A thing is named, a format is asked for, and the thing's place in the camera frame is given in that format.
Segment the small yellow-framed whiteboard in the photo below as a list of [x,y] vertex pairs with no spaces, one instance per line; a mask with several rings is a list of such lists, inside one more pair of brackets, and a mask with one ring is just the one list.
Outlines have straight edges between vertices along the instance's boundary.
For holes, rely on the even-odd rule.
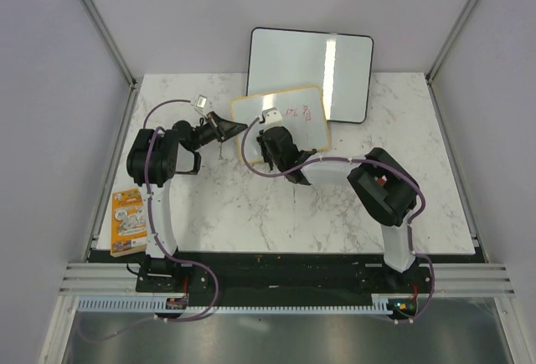
[[230,102],[233,120],[246,125],[272,108],[281,113],[281,124],[291,133],[299,149],[325,151],[331,148],[322,90],[318,86],[252,95]]

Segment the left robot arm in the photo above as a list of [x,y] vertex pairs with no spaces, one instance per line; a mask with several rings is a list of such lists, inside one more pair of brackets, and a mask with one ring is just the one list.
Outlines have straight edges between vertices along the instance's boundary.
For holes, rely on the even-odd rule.
[[245,131],[246,124],[209,112],[193,127],[185,120],[164,130],[141,129],[126,159],[126,171],[141,190],[148,223],[146,255],[165,259],[178,251],[171,220],[170,189],[177,175],[198,174],[198,150],[212,141],[226,142]]

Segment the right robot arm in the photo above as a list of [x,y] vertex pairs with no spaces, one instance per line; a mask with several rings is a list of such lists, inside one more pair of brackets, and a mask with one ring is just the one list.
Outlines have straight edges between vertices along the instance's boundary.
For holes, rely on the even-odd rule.
[[261,155],[271,169],[286,180],[303,186],[350,187],[369,216],[379,223],[384,241],[383,274],[393,291],[405,290],[414,281],[411,265],[415,252],[410,241],[410,215],[420,188],[415,179],[383,148],[363,157],[321,158],[315,150],[300,150],[283,126],[261,131],[256,137]]

